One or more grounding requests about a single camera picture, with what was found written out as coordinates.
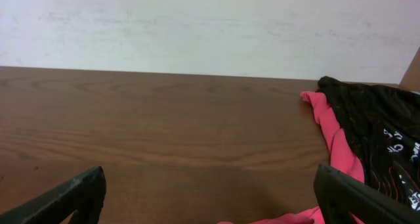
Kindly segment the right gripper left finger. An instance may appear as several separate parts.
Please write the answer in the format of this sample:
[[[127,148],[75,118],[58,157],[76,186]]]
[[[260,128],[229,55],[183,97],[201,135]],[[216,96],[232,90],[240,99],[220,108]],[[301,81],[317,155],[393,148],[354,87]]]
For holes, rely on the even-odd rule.
[[[104,206],[106,179],[97,166],[48,192],[1,214],[2,223],[98,223]]]

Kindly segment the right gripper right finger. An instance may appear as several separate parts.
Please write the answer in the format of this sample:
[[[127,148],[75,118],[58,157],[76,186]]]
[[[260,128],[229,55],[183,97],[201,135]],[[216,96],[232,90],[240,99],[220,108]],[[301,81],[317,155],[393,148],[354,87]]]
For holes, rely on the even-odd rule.
[[[326,223],[419,223],[417,212],[331,166],[318,166],[313,187]]]

